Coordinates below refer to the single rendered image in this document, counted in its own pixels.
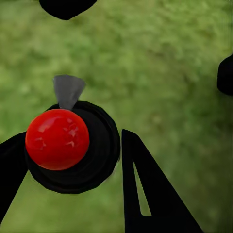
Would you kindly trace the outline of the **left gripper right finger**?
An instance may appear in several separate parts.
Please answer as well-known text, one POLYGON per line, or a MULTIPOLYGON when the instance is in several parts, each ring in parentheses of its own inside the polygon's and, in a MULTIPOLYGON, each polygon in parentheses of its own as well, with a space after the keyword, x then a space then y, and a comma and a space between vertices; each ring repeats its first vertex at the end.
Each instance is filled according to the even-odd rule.
POLYGON ((140 137, 122 130, 125 233, 204 233, 140 137), (133 162, 152 216, 140 212, 133 162))

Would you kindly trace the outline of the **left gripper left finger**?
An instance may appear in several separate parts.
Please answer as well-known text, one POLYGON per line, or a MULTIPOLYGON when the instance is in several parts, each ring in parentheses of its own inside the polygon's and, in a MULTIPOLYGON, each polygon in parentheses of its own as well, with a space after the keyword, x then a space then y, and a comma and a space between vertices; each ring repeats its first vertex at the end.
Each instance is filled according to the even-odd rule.
POLYGON ((26 133, 18 133, 0 144, 0 223, 29 170, 24 152, 26 133))

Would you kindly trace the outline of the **pesticide atomizer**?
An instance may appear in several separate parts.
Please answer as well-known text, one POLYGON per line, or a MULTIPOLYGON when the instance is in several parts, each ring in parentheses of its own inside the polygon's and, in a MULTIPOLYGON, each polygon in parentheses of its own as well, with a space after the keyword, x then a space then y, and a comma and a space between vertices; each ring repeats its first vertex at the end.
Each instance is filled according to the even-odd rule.
POLYGON ((106 111, 78 101, 86 87, 77 76, 55 75, 59 103, 38 115, 25 139, 25 159, 33 179, 60 194, 97 188, 114 173, 121 157, 115 121, 106 111))

